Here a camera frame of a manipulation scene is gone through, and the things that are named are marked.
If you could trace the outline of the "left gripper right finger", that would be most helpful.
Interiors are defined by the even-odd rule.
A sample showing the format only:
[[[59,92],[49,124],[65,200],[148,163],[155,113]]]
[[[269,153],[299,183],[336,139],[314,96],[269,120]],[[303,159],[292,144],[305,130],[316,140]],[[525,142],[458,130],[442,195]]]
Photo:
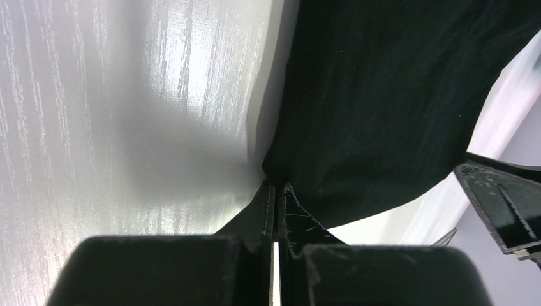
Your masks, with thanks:
[[[276,202],[283,305],[490,305],[477,270],[449,247],[348,245],[285,184]]]

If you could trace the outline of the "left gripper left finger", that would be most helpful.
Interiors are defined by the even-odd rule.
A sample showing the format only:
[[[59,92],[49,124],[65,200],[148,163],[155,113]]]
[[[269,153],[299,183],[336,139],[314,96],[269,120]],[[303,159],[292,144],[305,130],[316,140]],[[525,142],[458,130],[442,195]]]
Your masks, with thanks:
[[[212,235],[95,236],[71,254],[49,305],[269,305],[275,188]]]

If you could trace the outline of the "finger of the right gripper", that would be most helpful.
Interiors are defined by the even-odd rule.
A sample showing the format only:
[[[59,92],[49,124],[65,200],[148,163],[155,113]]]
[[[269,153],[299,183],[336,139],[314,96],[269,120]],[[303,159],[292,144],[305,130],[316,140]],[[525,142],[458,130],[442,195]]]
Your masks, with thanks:
[[[453,172],[502,253],[540,265],[540,167],[468,152]]]

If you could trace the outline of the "black t shirt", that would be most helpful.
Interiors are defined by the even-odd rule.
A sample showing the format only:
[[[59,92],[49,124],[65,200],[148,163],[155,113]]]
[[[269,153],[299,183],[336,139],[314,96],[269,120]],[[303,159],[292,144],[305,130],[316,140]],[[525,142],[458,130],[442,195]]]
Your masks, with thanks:
[[[418,198],[539,31],[539,1],[301,1],[266,176],[327,228]]]

